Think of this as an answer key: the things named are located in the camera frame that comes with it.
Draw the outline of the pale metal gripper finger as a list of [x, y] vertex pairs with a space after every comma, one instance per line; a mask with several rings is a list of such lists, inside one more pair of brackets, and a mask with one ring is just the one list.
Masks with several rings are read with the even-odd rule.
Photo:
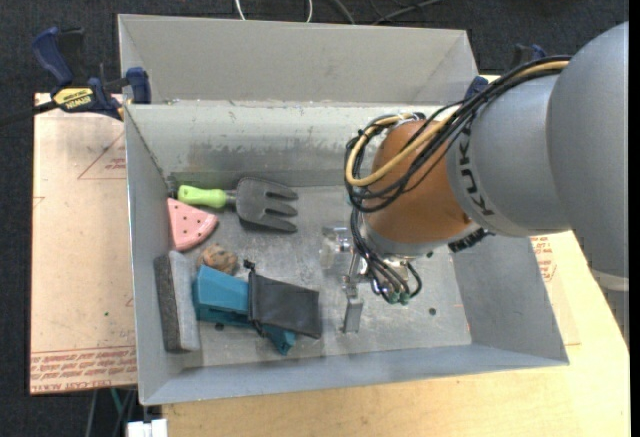
[[352, 257], [352, 235], [346, 225], [325, 225], [321, 230], [320, 265], [325, 270], [346, 270]]
[[349, 276], [343, 278], [343, 290], [346, 296], [342, 332], [356, 333], [360, 329], [364, 300], [359, 293], [359, 283]]

